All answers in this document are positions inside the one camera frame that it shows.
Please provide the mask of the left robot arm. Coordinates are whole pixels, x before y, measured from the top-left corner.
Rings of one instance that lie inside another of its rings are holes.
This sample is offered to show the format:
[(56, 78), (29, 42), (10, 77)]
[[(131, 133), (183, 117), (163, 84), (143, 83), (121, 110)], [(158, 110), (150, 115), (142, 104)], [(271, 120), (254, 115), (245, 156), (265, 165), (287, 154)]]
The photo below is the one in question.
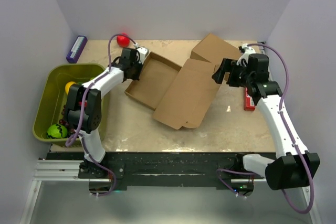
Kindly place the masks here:
[(115, 86), (128, 79), (139, 80), (149, 50), (145, 47), (123, 48), (120, 56), (110, 61), (98, 76), (84, 84), (73, 84), (68, 91), (65, 120), (75, 129), (66, 140), (70, 147), (80, 139), (85, 159), (92, 162), (90, 171), (97, 178), (108, 174), (109, 165), (103, 162), (106, 154), (98, 127), (102, 120), (102, 98)]

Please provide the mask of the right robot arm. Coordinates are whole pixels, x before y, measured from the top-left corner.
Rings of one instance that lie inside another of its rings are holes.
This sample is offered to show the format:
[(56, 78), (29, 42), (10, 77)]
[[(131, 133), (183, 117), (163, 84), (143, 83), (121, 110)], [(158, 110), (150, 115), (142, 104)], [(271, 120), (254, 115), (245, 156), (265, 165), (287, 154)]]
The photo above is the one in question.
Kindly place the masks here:
[(264, 54), (250, 54), (243, 63), (224, 58), (212, 76), (221, 84), (228, 75), (227, 85), (247, 89), (274, 141), (276, 159), (246, 154), (234, 165), (234, 173), (239, 178), (251, 173), (264, 177), (272, 190), (311, 186), (320, 158), (309, 152), (298, 136), (283, 101), (284, 93), (277, 82), (269, 79), (268, 67), (269, 58)]

